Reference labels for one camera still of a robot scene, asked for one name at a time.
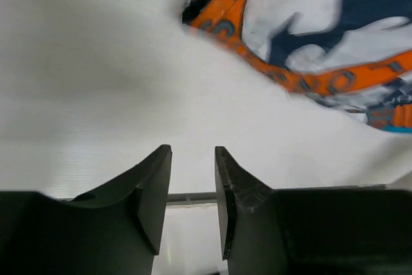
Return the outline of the colourful patterned shorts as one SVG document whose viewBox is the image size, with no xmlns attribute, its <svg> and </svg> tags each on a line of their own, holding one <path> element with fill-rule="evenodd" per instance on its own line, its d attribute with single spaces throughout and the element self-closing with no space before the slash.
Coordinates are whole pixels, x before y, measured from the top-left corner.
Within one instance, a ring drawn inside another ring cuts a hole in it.
<svg viewBox="0 0 412 275">
<path fill-rule="evenodd" d="M 411 132 L 411 0 L 186 0 L 182 23 L 290 93 Z"/>
</svg>

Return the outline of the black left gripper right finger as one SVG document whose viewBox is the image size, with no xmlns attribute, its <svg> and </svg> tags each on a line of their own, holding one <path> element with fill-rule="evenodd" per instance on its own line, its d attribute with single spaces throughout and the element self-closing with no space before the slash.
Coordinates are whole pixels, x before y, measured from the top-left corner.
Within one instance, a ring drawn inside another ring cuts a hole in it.
<svg viewBox="0 0 412 275">
<path fill-rule="evenodd" d="M 215 182 L 229 274 L 411 273 L 408 189 L 272 189 L 222 146 Z"/>
</svg>

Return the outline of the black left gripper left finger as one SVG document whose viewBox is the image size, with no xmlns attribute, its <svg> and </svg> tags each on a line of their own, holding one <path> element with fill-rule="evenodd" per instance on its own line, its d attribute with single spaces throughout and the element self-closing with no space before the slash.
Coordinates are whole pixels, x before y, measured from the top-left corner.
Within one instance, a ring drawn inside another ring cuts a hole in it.
<svg viewBox="0 0 412 275">
<path fill-rule="evenodd" d="M 150 274 L 160 251 L 172 151 L 71 200 L 1 193 L 2 274 Z"/>
</svg>

